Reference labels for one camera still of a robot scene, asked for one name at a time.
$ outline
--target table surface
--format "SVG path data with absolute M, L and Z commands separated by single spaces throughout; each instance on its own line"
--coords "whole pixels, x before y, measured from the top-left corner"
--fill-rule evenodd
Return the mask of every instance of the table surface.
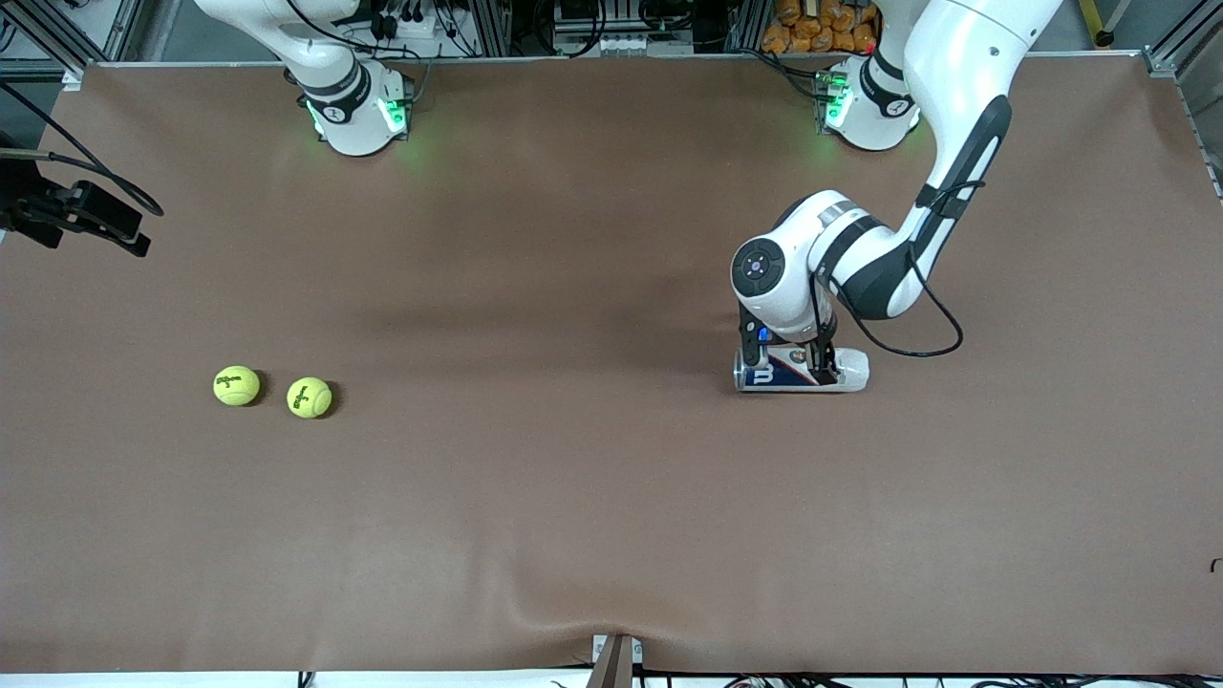
M 752 397 L 735 248 L 826 187 L 899 221 L 925 125 L 850 149 L 746 60 L 455 65 L 346 159 L 278 68 L 91 68 L 55 114 L 166 215 L 144 259 L 0 249 L 0 668 L 623 631 L 668 670 L 1223 672 L 1223 210 L 1140 60 L 1029 59 L 1013 100 L 932 280 L 964 348 Z M 212 398 L 231 364 L 262 403 Z M 306 375 L 330 418 L 285 409 Z

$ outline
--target tennis ball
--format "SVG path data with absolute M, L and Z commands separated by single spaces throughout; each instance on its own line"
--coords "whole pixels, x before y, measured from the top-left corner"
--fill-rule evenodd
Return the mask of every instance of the tennis ball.
M 298 418 L 318 418 L 331 407 L 331 389 L 317 378 L 303 378 L 289 386 L 289 411 Z
M 213 379 L 213 395 L 226 407 L 245 407 L 259 393 L 259 376 L 246 367 L 230 367 Z

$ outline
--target brown table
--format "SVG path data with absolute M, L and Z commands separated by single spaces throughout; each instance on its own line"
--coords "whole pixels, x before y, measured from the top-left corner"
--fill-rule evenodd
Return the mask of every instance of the brown table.
M 669 670 L 1223 672 L 1218 199 L 1137 59 L 1030 59 L 1014 105 L 933 277 L 964 349 L 762 398 L 735 247 L 829 186 L 898 221 L 925 126 L 852 150 L 752 61 L 462 65 L 346 159 L 279 68 L 92 68 L 56 115 L 168 213 L 146 259 L 0 248 L 0 668 L 624 631 Z M 212 398 L 236 363 L 262 404 Z M 284 408 L 303 375 L 331 418 Z

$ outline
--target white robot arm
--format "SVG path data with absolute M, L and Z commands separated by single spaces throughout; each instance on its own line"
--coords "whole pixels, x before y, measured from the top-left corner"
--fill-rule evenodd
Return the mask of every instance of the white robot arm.
M 208 16 L 280 57 L 306 93 L 314 127 L 345 155 L 368 155 L 406 134 L 411 82 L 314 31 L 351 16 L 360 0 L 196 0 Z
M 865 385 L 865 362 L 859 373 L 837 363 L 830 343 L 835 315 L 824 291 L 856 320 L 893 318 L 914 304 L 1007 133 L 1011 77 L 1059 4 L 931 0 L 911 32 L 899 32 L 909 34 L 904 83 L 934 132 L 934 169 L 899 229 L 837 191 L 822 191 L 740 247 L 731 282 L 742 304 L 742 367 L 769 365 L 759 343 L 784 340 L 806 348 L 810 378 L 824 381 L 811 391 Z M 892 2 L 881 2 L 887 11 L 884 5 Z M 896 23 L 888 26 L 895 31 Z M 871 122 L 878 109 L 856 98 L 845 112 L 850 130 L 856 116 Z

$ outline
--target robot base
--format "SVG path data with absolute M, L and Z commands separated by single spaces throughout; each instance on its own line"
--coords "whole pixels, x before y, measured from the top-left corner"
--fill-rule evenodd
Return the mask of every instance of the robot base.
M 879 106 L 866 97 L 862 88 L 862 67 L 866 57 L 852 56 L 830 68 L 834 76 L 843 76 L 840 94 L 822 109 L 823 126 L 835 131 L 851 145 L 863 150 L 887 150 L 904 141 L 920 117 L 917 106 L 909 100 L 895 100 L 896 114 L 884 115 Z
M 369 155 L 396 138 L 407 138 L 412 117 L 412 79 L 382 62 L 362 60 L 361 64 L 369 71 L 369 95 L 353 110 L 351 119 L 336 123 L 314 116 L 319 139 L 345 155 Z
M 837 382 L 821 385 L 807 369 L 807 351 L 804 347 L 767 347 L 767 358 L 751 368 L 744 363 L 744 353 L 735 353 L 735 390 L 740 392 L 857 392 L 866 387 L 871 378 L 871 364 L 865 352 L 837 349 Z

